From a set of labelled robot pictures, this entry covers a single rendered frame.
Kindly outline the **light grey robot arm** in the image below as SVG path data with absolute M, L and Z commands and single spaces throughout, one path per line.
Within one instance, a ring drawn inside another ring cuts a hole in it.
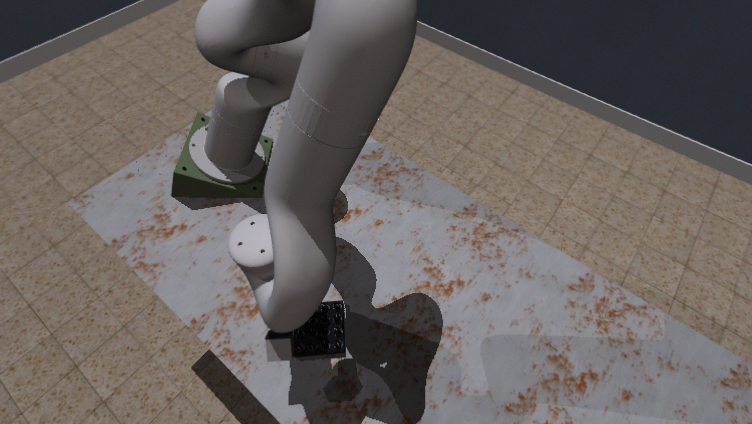
M 270 329 L 267 362 L 293 359 L 293 330 L 329 290 L 334 199 L 404 71 L 417 17 L 418 0 L 207 0 L 197 15 L 198 50 L 231 71 L 210 126 L 189 143 L 203 174 L 255 178 L 269 108 L 289 100 L 265 178 L 267 214 L 242 220 L 228 240 Z

